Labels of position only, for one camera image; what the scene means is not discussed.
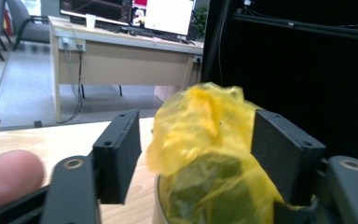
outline desk leg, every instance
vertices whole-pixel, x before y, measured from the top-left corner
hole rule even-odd
[[[53,97],[54,111],[57,123],[61,122],[61,98],[60,98],[60,67],[58,37],[53,35],[50,30],[50,50],[51,50],[51,91]]]
[[[189,85],[188,81],[190,80],[191,72],[193,69],[193,57],[194,54],[189,54],[189,59],[187,61],[187,73],[184,77],[184,82],[180,86],[156,86],[155,95],[162,101],[165,102],[170,96],[174,95],[179,91],[185,91]]]

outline computer monitor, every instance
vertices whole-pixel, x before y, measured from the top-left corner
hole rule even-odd
[[[76,23],[84,23],[86,14],[92,14],[97,23],[129,25],[131,8],[132,0],[60,0],[60,14]]]
[[[147,0],[145,28],[187,35],[192,10],[189,0]]]
[[[146,8],[147,0],[133,0],[132,5],[134,7],[144,7],[144,8]]]

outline keyboard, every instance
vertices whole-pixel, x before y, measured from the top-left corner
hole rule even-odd
[[[101,28],[107,31],[118,33],[121,30],[122,25],[116,25],[108,22],[95,22],[95,27]]]
[[[136,35],[147,36],[147,37],[155,37],[155,38],[160,38],[160,39],[163,39],[163,40],[169,40],[169,41],[173,41],[173,42],[179,42],[180,41],[178,38],[175,38],[175,37],[172,37],[172,36],[159,35],[159,34],[155,34],[155,33],[152,33],[152,32],[134,31],[134,33]]]

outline power outlet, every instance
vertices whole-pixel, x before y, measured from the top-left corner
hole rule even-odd
[[[69,49],[86,51],[86,40],[60,37],[58,39],[58,49]]]

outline green object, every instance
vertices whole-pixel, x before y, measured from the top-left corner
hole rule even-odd
[[[195,24],[197,25],[197,29],[199,31],[199,34],[197,38],[203,38],[205,37],[205,26],[206,26],[206,19],[208,17],[208,7],[202,6],[198,7],[195,10]]]

